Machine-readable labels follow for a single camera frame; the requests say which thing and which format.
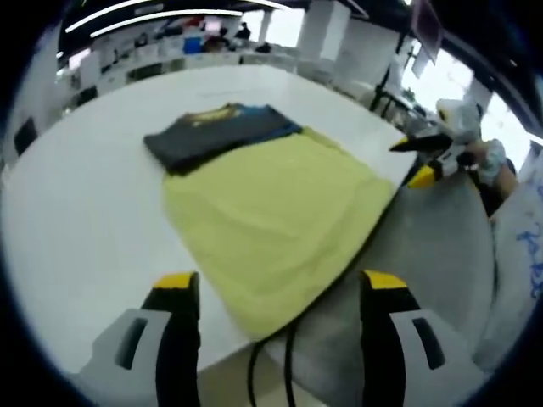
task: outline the yellow towel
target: yellow towel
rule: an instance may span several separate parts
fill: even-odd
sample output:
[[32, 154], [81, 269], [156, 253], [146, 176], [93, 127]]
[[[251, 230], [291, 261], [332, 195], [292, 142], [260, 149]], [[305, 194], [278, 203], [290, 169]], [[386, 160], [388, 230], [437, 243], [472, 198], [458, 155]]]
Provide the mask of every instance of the yellow towel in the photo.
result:
[[254, 340], [329, 287], [393, 194], [389, 181], [309, 128], [164, 181], [171, 223]]

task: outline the floor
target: floor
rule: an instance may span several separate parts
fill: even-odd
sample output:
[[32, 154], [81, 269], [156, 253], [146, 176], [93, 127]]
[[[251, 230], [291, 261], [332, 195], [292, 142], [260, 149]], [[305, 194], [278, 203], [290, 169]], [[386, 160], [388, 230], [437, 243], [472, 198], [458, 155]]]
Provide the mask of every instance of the floor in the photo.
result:
[[[199, 375], [199, 395], [203, 407], [250, 407], [247, 397], [247, 365], [250, 349], [239, 352]], [[283, 371], [266, 354], [259, 356], [255, 368], [258, 407], [287, 405]], [[326, 407], [294, 384], [298, 407]]]

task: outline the yellow cloth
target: yellow cloth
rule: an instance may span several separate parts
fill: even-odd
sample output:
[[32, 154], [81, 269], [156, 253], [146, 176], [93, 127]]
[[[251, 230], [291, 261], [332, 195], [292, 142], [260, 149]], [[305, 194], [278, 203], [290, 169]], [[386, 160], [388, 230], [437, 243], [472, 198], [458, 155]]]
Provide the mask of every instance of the yellow cloth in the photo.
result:
[[254, 340], [329, 287], [393, 194], [389, 181], [308, 128], [164, 182], [171, 223]]

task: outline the white table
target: white table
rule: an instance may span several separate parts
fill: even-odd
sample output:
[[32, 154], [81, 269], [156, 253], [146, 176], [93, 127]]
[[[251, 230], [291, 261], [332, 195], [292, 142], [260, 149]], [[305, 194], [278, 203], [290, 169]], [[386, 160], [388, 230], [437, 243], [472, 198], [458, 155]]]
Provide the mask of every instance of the white table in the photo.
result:
[[[30, 328], [63, 370], [79, 371], [95, 337], [139, 308], [153, 283], [197, 270], [162, 210], [161, 167], [143, 136], [226, 102], [269, 103], [339, 142], [399, 186], [414, 155], [402, 134], [323, 86], [269, 66], [161, 75], [85, 104], [15, 165], [2, 202], [9, 277]], [[199, 371], [249, 344], [201, 275]]]

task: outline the ceiling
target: ceiling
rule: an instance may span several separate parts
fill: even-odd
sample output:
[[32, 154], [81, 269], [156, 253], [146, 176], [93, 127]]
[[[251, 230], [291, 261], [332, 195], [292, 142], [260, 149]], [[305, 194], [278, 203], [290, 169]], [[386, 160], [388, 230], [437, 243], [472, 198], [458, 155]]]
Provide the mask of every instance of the ceiling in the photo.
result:
[[[65, 21], [73, 24], [96, 11], [120, 3], [121, 0], [76, 0]], [[277, 0], [293, 8], [307, 8], [308, 0]], [[354, 18], [361, 18], [360, 11], [350, 3], [356, 2], [367, 11], [370, 22], [397, 31], [407, 30], [410, 8], [403, 0], [341, 0], [349, 6]], [[138, 5], [161, 3], [160, 1]], [[266, 8], [257, 4], [236, 0], [169, 0], [162, 2], [163, 11], [188, 8], [222, 8], [239, 11]], [[539, 97], [534, 87], [533, 68], [543, 68], [543, 25], [530, 16], [537, 2], [522, 0], [432, 0], [442, 25], [446, 30], [444, 48], [474, 69], [477, 78], [487, 87], [496, 89], [509, 104], [513, 105], [529, 131], [541, 133]], [[66, 53], [88, 44], [91, 32], [133, 17], [133, 8], [124, 8], [96, 19], [61, 38], [60, 47]], [[533, 114], [526, 110], [516, 90], [522, 95]]]

